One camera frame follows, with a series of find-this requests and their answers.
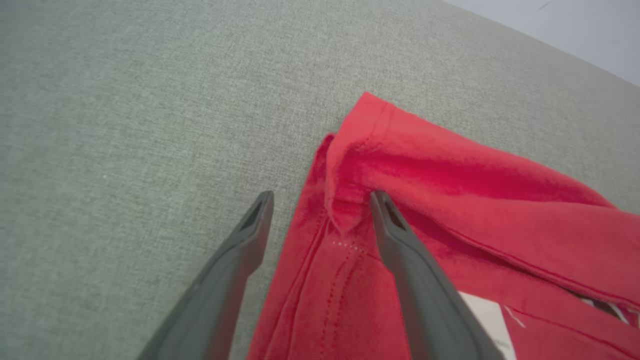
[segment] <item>clothing tag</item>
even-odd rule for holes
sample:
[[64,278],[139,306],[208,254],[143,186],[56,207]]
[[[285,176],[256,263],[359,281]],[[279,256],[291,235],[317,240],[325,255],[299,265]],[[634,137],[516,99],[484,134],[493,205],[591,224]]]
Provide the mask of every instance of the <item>clothing tag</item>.
[[511,336],[502,317],[500,305],[494,301],[469,295],[459,291],[462,300],[467,303],[471,312],[476,316],[484,331],[493,340],[495,346],[502,352],[505,360],[516,360],[516,352],[511,342]]

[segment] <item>gray couch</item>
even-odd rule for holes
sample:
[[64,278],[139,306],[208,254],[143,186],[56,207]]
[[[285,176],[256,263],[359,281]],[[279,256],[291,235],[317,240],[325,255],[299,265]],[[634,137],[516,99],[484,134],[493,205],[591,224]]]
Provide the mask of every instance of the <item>gray couch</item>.
[[0,358],[132,359],[261,191],[241,359],[364,91],[640,213],[640,88],[439,0],[0,4]]

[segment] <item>red shirt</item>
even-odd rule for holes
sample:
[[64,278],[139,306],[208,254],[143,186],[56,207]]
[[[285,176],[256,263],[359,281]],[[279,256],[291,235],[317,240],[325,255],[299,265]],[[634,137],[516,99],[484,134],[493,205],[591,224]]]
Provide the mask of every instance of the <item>red shirt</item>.
[[640,359],[640,217],[371,94],[317,151],[249,359],[410,358],[369,211],[377,189],[458,290],[501,305],[519,360]]

